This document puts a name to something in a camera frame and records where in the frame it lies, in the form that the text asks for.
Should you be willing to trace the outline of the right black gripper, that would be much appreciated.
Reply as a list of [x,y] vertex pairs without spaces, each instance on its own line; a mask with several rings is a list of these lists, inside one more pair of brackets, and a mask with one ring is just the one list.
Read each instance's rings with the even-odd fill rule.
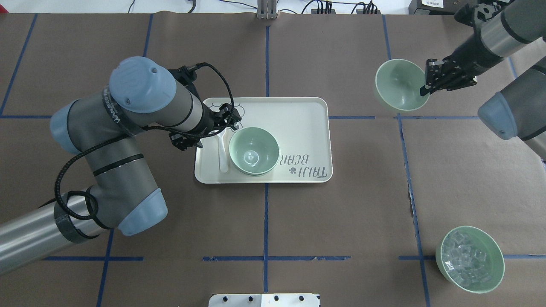
[[425,68],[425,85],[420,88],[422,97],[437,90],[454,91],[477,84],[476,76],[470,75],[450,58],[442,61],[427,59]]

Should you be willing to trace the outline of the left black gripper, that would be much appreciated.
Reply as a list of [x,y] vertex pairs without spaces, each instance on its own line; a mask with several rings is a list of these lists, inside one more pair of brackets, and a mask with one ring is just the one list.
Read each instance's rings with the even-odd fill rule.
[[[227,127],[238,129],[241,120],[242,115],[236,108],[232,110],[231,107],[220,107],[220,110],[212,111],[209,107],[203,107],[203,114],[197,127],[191,129],[188,133],[201,136],[215,133]],[[201,137],[191,138],[171,132],[169,138],[172,145],[181,151],[185,151],[190,147],[203,147]]]

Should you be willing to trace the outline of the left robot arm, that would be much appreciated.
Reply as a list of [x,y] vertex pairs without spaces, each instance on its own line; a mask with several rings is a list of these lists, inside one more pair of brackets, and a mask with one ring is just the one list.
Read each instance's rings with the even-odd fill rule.
[[239,128],[232,92],[212,111],[193,82],[200,63],[168,70],[143,56],[119,63],[99,93],[72,101],[49,122],[52,137],[73,157],[53,183],[54,196],[33,212],[1,225],[1,274],[86,243],[111,229],[131,236],[168,213],[135,136],[169,134],[181,151]]

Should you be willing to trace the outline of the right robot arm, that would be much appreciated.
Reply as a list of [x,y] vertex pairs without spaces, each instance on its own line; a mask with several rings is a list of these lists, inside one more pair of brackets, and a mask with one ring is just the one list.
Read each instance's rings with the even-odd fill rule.
[[[483,0],[461,6],[458,23],[470,26],[472,35],[451,55],[426,62],[421,96],[440,90],[454,91],[476,85],[476,78],[523,47],[545,39],[543,0]],[[519,138],[545,159],[545,58],[514,78],[478,109],[478,117],[503,140]]]

